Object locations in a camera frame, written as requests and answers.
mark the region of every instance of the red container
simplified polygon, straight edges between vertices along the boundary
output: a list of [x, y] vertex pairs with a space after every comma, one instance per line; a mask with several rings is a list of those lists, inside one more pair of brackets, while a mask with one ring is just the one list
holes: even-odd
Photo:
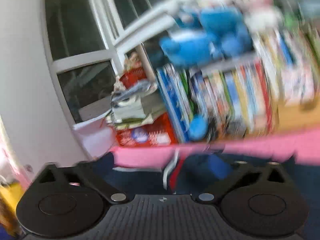
[[153, 124], [118, 130], [116, 138], [119, 145], [125, 147], [165, 146], [178, 143], [167, 113], [159, 116]]
[[128, 89], [132, 87], [135, 83], [137, 83], [139, 80], [146, 79], [146, 78], [147, 78], [147, 75], [144, 72], [143, 67], [139, 67], [139, 68], [133, 68], [128, 72], [125, 72], [120, 78], [120, 81], [123, 83], [125, 88]]

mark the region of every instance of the blue plush toy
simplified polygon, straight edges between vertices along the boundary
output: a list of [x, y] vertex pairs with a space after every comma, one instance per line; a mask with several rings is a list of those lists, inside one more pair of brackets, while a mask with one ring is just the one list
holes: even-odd
[[183, 10], [174, 18], [183, 30], [162, 38], [164, 54], [177, 68], [200, 66], [223, 57], [236, 57], [252, 49], [241, 13], [233, 7]]

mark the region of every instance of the black device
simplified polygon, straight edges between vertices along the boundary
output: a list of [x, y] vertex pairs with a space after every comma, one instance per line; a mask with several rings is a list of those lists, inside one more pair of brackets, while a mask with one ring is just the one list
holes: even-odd
[[130, 199], [90, 162], [50, 164], [21, 198], [17, 218], [24, 240], [302, 240], [308, 208], [282, 166], [236, 162], [233, 168], [203, 194]]

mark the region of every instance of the white wall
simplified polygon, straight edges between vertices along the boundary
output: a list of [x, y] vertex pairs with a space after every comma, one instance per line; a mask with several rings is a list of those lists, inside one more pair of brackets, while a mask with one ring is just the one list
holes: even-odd
[[0, 115], [19, 164], [86, 159], [60, 107], [44, 50], [44, 0], [0, 0]]

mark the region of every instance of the blue ball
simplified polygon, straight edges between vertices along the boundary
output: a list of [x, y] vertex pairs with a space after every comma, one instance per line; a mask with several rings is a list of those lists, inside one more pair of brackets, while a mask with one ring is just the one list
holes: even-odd
[[200, 115], [195, 115], [189, 126], [189, 138], [193, 141], [202, 140], [208, 131], [208, 121]]

